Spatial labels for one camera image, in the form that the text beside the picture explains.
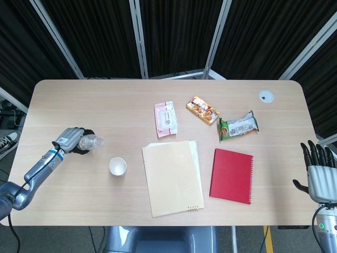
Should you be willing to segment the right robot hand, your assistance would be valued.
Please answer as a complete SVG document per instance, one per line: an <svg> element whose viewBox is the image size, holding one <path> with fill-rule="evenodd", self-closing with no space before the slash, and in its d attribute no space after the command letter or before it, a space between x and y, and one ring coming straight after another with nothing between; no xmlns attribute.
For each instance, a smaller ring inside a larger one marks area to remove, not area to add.
<svg viewBox="0 0 337 253"><path fill-rule="evenodd" d="M321 147L311 140L301 143L308 185L304 186L296 179L294 186L307 193L310 198L321 204L336 204L336 161L328 147Z"/></svg>

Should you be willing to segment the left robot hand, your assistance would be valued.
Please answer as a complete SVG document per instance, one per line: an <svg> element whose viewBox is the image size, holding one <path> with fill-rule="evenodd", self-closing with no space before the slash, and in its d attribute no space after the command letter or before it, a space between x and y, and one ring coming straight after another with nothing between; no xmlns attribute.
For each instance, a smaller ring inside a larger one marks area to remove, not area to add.
<svg viewBox="0 0 337 253"><path fill-rule="evenodd" d="M79 142L83 136L95 134L91 129L85 128L67 128L62 134L52 142L56 149L61 149L65 154L77 153L84 155L89 153L89 150L81 150Z"/></svg>

